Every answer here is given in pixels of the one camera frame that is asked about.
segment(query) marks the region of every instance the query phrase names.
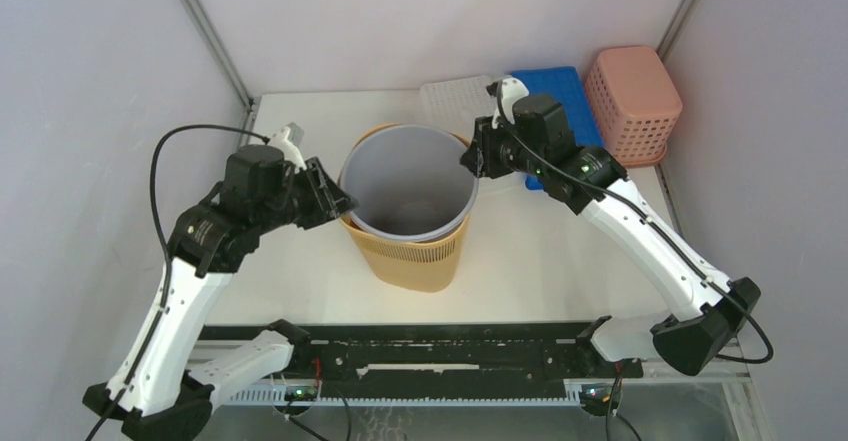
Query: cylindrical container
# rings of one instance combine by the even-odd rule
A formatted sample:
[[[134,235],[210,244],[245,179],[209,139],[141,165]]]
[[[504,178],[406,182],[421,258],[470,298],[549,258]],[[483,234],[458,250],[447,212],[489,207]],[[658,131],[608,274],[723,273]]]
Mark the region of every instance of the cylindrical container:
[[[478,189],[459,164],[467,146],[429,126],[391,125],[348,156],[340,186],[359,207],[342,224],[379,279],[426,292],[453,280]]]

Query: gray wall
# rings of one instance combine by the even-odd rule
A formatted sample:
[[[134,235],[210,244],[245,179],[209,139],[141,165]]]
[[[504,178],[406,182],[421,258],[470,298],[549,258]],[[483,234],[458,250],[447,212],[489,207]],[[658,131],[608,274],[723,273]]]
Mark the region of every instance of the gray wall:
[[[763,289],[751,369],[778,439],[841,439],[848,332],[848,0],[700,0],[668,68],[685,235]],[[753,330],[745,352],[761,353]]]
[[[238,125],[241,106],[179,0],[0,0],[0,26],[0,437],[82,439],[83,391],[117,369],[158,283],[153,146],[183,123]],[[234,143],[166,148],[164,226]]]

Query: white wall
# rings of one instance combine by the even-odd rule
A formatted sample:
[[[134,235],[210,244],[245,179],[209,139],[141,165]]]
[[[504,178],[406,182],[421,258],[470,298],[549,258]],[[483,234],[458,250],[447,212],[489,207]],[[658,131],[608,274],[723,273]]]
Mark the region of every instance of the white wall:
[[[78,440],[96,421],[84,389],[117,369],[158,283],[153,146],[236,126],[241,106],[179,0],[0,0],[0,26],[0,437]],[[169,230],[234,142],[166,148]]]
[[[846,6],[700,0],[668,62],[684,105],[673,196],[693,244],[763,289],[777,354],[751,371],[781,440],[845,438]]]
[[[659,43],[680,0],[203,0],[253,95],[574,65]]]

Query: metal frame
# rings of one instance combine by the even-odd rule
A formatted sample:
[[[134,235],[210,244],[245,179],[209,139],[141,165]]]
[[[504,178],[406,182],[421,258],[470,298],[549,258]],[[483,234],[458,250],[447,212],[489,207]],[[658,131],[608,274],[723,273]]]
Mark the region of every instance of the metal frame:
[[[657,54],[661,60],[665,61],[669,53],[671,53],[697,1],[680,0],[680,5],[677,6],[677,11],[672,16],[668,28],[666,28],[665,34],[663,34],[662,40],[660,40],[660,44],[657,46]]]
[[[215,27],[209,20],[209,15],[206,14],[206,10],[203,9],[203,5],[200,3],[200,0],[180,1],[182,1],[183,6],[186,9],[186,13],[189,18],[191,18],[197,28],[197,31],[200,33],[200,37],[203,38],[203,41],[209,48],[210,54],[212,54],[215,62],[221,68],[221,71],[224,73],[224,76],[226,76],[227,81],[230,82],[230,85],[235,91],[236,96],[238,96],[239,101],[241,101],[245,110],[249,110],[252,104],[250,93],[247,92],[247,88],[245,87],[241,76],[239,76],[235,64],[233,64],[233,60],[227,53],[226,48],[224,48],[224,43],[221,41],[221,37],[218,35],[218,32],[215,31]]]

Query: black joint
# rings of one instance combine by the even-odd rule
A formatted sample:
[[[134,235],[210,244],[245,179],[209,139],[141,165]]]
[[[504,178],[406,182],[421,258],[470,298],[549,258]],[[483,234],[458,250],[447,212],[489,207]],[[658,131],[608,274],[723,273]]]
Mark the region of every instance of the black joint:
[[[500,81],[495,81],[494,83],[486,86],[486,92],[489,93],[489,96],[495,97],[498,95],[498,86],[501,84]]]
[[[103,416],[109,406],[112,405],[112,399],[109,397],[110,391],[106,387],[106,383],[95,384],[89,386],[82,396],[82,404],[92,410],[97,416]],[[127,412],[120,406],[115,406],[109,414],[109,419],[122,420],[127,416]]]
[[[274,321],[269,324],[266,329],[282,334],[289,340],[289,343],[291,343],[292,346],[300,346],[308,343],[310,340],[310,334],[308,331],[300,326],[295,326],[285,319],[278,319],[277,321]]]

